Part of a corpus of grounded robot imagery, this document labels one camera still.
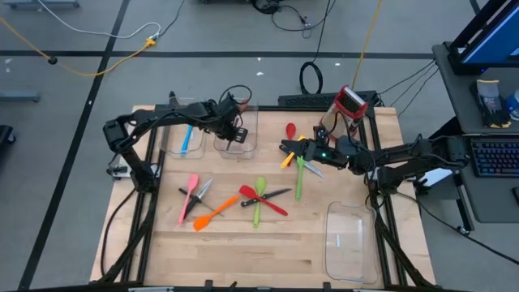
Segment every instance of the red spatula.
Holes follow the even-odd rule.
[[[288,216],[289,214],[283,210],[282,208],[277,207],[275,204],[270,203],[269,201],[265,200],[264,198],[258,196],[254,189],[249,186],[242,186],[240,187],[240,194],[246,196],[249,199],[257,199],[261,203],[266,204],[270,208],[274,209],[274,211],[280,213],[283,216]]]
[[[289,122],[288,124],[286,124],[286,136],[289,138],[289,140],[291,140],[294,137],[295,132],[296,132],[296,128],[293,123]]]

